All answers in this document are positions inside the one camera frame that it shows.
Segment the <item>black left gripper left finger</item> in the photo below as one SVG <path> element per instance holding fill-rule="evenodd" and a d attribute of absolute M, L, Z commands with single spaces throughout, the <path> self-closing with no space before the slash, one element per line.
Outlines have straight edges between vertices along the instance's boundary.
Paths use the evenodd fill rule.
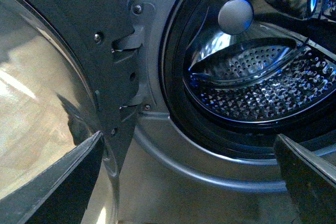
<path fill-rule="evenodd" d="M 81 223 L 103 149 L 103 135 L 97 132 L 1 199 L 1 223 Z"/>

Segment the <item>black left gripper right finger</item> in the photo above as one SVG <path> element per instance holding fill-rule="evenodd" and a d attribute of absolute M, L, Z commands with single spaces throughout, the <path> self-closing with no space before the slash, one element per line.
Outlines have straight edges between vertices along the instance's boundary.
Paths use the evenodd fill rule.
<path fill-rule="evenodd" d="M 302 223 L 335 223 L 335 166 L 283 134 L 274 151 Z"/>

